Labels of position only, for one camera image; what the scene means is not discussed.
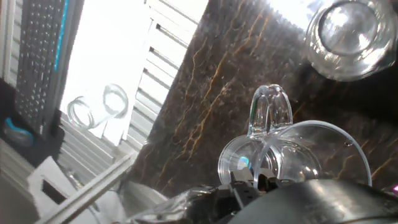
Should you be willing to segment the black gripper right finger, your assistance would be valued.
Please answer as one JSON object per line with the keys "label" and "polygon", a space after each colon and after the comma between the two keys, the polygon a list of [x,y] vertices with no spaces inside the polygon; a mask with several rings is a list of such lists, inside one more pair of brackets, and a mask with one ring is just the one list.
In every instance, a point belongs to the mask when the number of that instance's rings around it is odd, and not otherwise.
{"label": "black gripper right finger", "polygon": [[229,174],[240,211],[231,223],[397,223],[397,197],[368,185],[315,179],[295,183],[265,178],[262,190],[252,185],[250,170]]}

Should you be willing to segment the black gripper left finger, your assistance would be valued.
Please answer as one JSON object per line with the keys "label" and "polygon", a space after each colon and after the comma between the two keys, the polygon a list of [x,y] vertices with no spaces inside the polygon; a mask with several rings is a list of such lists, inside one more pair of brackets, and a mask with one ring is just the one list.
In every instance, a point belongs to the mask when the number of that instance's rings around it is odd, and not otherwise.
{"label": "black gripper left finger", "polygon": [[232,171],[231,182],[201,193],[187,209],[187,223],[228,223],[244,207],[259,198],[249,168]]}

